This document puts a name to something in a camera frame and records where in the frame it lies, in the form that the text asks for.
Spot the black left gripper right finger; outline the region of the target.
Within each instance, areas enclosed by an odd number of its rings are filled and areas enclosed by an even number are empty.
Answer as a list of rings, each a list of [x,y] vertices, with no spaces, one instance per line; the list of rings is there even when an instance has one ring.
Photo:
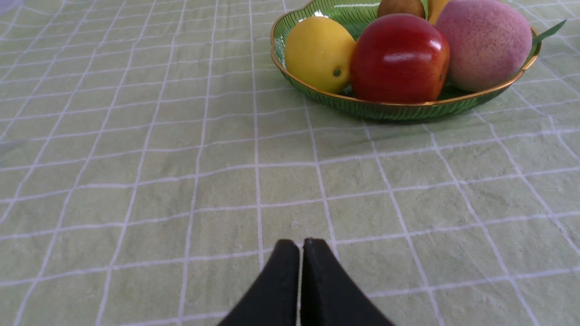
[[[324,239],[303,244],[300,322],[303,326],[392,326],[357,287]]]

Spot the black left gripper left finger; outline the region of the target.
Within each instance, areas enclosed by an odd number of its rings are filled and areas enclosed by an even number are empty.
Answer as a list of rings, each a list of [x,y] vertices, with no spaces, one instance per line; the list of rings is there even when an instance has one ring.
[[[267,264],[220,326],[294,326],[297,319],[299,249],[278,240]]]

